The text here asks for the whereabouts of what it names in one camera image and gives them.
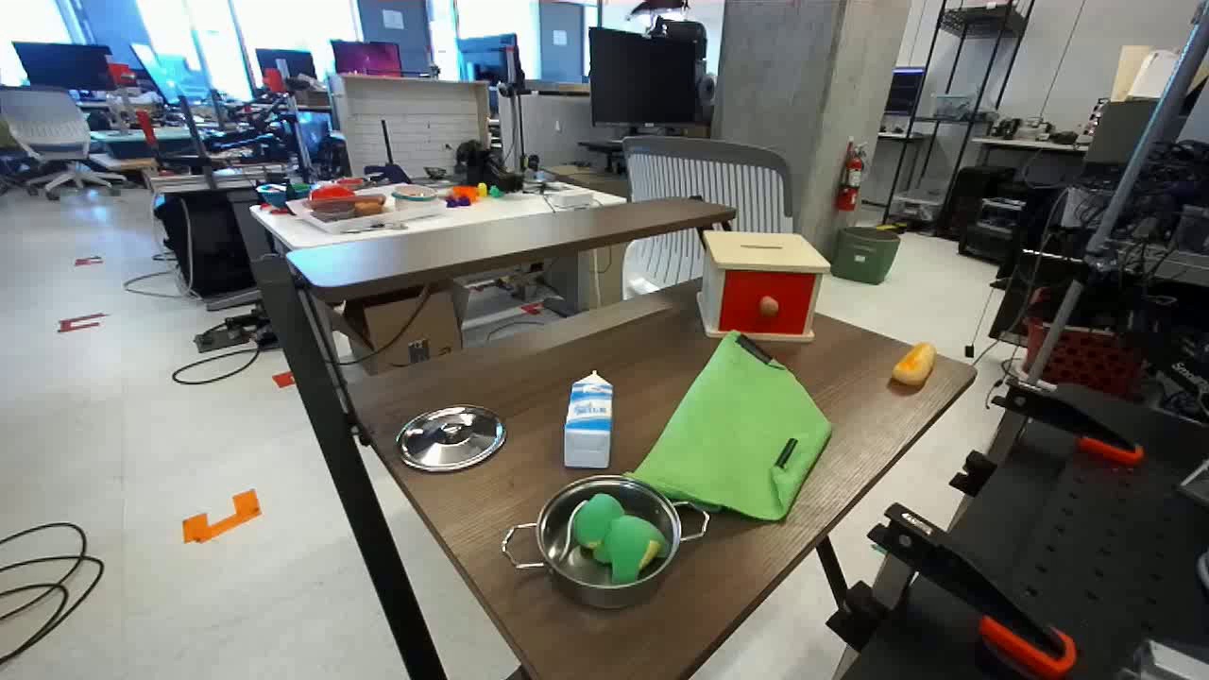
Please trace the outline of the small steel pot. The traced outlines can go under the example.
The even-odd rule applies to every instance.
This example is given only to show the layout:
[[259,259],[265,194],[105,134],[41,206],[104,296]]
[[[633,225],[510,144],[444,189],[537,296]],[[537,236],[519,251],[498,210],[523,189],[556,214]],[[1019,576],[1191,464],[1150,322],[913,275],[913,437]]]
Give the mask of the small steel pot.
[[514,569],[541,569],[566,602],[619,610],[649,602],[683,542],[712,531],[712,511],[634,477],[584,477],[498,540]]

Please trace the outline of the cardboard box under desk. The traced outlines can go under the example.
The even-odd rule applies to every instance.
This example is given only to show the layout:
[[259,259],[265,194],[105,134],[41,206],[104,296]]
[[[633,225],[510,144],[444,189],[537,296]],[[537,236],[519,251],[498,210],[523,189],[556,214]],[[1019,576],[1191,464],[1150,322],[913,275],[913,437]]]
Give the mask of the cardboard box under desk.
[[372,374],[426,361],[460,347],[460,317],[451,289],[351,297],[342,322],[356,361]]

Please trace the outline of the orange floor tape marker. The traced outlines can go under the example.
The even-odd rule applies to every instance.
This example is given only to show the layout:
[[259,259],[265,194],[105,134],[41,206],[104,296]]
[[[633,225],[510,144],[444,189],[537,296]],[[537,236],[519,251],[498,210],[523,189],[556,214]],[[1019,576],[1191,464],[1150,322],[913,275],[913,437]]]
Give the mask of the orange floor tape marker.
[[212,518],[212,513],[187,518],[183,542],[212,542],[212,540],[227,536],[231,527],[241,527],[252,518],[261,518],[261,497],[250,486],[250,489],[231,495],[231,511],[223,518]]

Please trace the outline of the steel pot lid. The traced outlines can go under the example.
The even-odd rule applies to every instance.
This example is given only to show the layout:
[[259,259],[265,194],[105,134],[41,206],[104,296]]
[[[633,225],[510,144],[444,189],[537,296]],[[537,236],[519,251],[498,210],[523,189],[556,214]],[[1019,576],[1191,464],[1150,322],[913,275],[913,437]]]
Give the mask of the steel pot lid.
[[508,445],[508,423],[494,411],[451,405],[414,415],[393,445],[405,468],[466,471]]

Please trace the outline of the black metal shelving rack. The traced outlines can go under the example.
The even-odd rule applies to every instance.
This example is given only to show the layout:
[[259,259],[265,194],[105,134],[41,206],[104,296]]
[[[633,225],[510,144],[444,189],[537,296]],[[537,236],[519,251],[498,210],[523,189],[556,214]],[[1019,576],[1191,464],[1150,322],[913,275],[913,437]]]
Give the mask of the black metal shelving rack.
[[927,0],[924,56],[892,66],[885,217],[931,223],[995,126],[1038,0]]

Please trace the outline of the wooden box with red drawer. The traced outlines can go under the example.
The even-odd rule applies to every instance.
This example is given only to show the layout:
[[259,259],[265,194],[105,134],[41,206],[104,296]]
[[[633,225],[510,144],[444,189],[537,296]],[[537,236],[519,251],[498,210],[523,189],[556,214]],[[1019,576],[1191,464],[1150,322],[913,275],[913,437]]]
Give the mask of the wooden box with red drawer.
[[699,317],[712,335],[809,340],[829,258],[800,234],[707,229]]

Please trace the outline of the black computer monitor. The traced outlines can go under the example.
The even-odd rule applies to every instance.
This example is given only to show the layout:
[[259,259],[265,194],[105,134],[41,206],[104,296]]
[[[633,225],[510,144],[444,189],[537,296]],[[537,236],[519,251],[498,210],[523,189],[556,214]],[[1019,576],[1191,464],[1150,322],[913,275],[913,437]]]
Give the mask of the black computer monitor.
[[704,110],[691,41],[591,29],[591,104],[596,121],[683,126]]

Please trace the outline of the green microfiber cloth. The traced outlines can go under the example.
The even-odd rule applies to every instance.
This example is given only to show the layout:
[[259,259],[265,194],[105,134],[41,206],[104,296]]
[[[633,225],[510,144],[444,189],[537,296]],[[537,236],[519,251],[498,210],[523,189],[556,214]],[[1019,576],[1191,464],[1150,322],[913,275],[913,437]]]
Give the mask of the green microfiber cloth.
[[833,440],[833,419],[750,335],[727,335],[634,477],[668,497],[785,520]]

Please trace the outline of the yellow toy corn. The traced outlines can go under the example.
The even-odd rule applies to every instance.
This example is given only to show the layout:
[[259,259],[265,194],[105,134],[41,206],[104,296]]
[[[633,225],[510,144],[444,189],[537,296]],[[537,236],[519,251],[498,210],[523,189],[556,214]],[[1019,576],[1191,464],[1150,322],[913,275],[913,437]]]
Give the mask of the yellow toy corn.
[[931,382],[939,366],[939,347],[932,343],[913,343],[895,366],[892,366],[892,382],[905,389],[917,389]]

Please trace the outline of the green storage bin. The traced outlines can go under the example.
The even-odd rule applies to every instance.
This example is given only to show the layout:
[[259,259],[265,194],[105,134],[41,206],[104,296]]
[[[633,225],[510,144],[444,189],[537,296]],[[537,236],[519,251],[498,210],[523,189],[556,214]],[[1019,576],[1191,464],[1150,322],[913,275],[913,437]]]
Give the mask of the green storage bin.
[[833,272],[854,282],[885,282],[898,251],[898,234],[879,225],[843,225],[833,246]]

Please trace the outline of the red fire extinguisher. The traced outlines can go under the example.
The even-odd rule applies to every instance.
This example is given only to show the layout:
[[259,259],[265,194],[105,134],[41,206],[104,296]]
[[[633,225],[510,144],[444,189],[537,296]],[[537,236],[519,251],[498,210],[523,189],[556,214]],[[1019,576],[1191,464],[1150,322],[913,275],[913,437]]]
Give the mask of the red fire extinguisher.
[[864,181],[864,148],[847,138],[843,171],[839,171],[839,183],[834,183],[834,210],[859,206],[861,181]]

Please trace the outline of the white office chair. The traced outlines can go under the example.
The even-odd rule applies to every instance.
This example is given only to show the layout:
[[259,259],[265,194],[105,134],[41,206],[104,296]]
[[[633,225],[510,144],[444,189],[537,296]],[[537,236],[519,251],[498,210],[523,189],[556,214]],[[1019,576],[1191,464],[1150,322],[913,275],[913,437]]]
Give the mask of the white office chair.
[[90,163],[90,126],[70,89],[5,88],[0,121],[39,166],[39,177],[27,181],[32,194],[57,199],[66,183],[105,194],[128,183],[125,172]]

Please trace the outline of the green plush toy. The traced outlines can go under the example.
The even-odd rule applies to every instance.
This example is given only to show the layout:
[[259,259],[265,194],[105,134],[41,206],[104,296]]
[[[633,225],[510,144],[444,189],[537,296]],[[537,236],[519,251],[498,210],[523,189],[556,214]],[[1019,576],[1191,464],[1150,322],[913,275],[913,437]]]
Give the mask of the green plush toy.
[[618,495],[591,495],[575,507],[570,542],[605,561],[618,586],[640,581],[644,569],[668,550],[664,531],[653,520],[628,513]]

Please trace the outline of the white and blue milk carton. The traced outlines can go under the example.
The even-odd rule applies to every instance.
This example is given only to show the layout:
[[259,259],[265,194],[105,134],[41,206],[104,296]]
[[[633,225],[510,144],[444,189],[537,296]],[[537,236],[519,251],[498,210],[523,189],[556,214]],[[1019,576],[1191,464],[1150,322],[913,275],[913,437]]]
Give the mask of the white and blue milk carton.
[[611,459],[611,382],[586,374],[566,393],[562,464],[605,468]]

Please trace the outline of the orange handled black clamp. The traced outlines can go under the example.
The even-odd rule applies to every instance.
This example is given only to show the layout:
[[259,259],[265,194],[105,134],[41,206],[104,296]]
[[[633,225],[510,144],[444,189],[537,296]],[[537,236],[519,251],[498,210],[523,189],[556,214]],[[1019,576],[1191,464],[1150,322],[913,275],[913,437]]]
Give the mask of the orange handled black clamp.
[[1076,637],[1008,597],[999,576],[959,556],[949,542],[949,531],[917,511],[892,503],[885,520],[871,527],[871,540],[949,597],[963,602],[980,615],[974,629],[983,646],[1014,671],[1023,671],[1027,680],[1070,680],[1076,670]]

